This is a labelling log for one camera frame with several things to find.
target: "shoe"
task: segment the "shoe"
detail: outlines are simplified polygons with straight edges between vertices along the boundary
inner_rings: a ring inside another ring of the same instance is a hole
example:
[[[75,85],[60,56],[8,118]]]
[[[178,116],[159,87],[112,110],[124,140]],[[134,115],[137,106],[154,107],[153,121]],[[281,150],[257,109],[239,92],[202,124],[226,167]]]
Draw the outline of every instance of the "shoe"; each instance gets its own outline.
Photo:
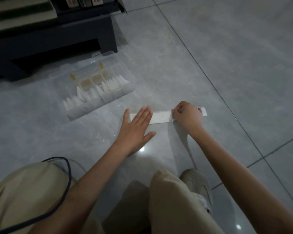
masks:
[[[186,184],[203,208],[211,215],[211,188],[204,175],[199,170],[187,169],[181,174],[180,180]]]

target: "black cable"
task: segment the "black cable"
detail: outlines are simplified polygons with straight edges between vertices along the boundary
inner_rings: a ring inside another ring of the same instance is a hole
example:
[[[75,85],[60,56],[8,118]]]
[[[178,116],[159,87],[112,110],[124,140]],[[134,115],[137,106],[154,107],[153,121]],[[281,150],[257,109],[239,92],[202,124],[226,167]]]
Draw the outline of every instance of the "black cable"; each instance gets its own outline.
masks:
[[[65,157],[51,157],[51,158],[48,158],[46,160],[43,160],[43,162],[46,162],[46,161],[49,161],[51,159],[55,159],[55,158],[60,158],[60,159],[64,159],[66,161],[66,164],[67,164],[67,167],[68,167],[68,184],[66,186],[66,189],[60,199],[60,201],[55,205],[55,207],[53,209],[51,209],[50,211],[38,216],[38,217],[34,217],[32,219],[29,219],[25,222],[21,222],[19,224],[16,224],[16,225],[13,225],[11,227],[8,227],[8,228],[5,228],[5,229],[2,229],[0,230],[0,234],[8,234],[8,233],[11,233],[11,232],[15,232],[17,230],[20,230],[22,228],[25,228],[25,227],[28,227],[36,222],[39,222],[47,217],[50,217],[52,214],[54,214],[58,209],[59,207],[63,204],[65,198],[66,198],[66,195],[68,193],[68,190],[70,188],[70,184],[71,184],[71,169],[70,169],[70,163],[69,161],[67,160],[67,158]]]

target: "beige pants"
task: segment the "beige pants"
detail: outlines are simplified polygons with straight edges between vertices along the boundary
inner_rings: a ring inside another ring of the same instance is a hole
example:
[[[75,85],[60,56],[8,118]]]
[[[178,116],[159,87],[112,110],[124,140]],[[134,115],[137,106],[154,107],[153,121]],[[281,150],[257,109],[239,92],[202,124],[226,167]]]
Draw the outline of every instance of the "beige pants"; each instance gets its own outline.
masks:
[[[0,182],[0,230],[39,216],[58,200],[67,185],[65,172],[52,163],[21,168]],[[154,174],[150,184],[149,219],[153,234],[223,233],[187,186],[172,173]],[[24,234],[31,227],[14,234]],[[104,233],[89,218],[81,233]]]

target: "white paper strip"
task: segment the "white paper strip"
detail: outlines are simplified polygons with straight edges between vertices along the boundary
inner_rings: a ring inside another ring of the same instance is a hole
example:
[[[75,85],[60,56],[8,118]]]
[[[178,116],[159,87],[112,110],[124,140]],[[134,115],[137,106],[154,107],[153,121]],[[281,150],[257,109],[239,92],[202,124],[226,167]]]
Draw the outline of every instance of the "white paper strip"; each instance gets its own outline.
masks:
[[[205,108],[200,108],[202,110],[203,117],[207,116]],[[136,113],[130,114],[130,121],[133,120],[133,118],[136,116]],[[150,121],[150,124],[159,124],[159,123],[167,123],[167,122],[173,122],[174,119],[172,118],[172,112],[171,111],[163,111],[163,112],[153,112],[152,119]]]

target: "left hand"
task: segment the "left hand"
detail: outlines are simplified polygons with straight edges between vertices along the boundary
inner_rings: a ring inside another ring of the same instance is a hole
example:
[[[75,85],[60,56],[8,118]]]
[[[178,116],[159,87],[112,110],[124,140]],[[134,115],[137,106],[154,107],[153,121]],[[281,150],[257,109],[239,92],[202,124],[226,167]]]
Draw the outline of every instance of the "left hand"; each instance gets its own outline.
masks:
[[[150,106],[143,106],[132,122],[128,122],[129,108],[125,110],[121,130],[117,136],[115,144],[125,150],[127,155],[136,153],[156,134],[155,131],[144,135],[151,121],[153,112]]]

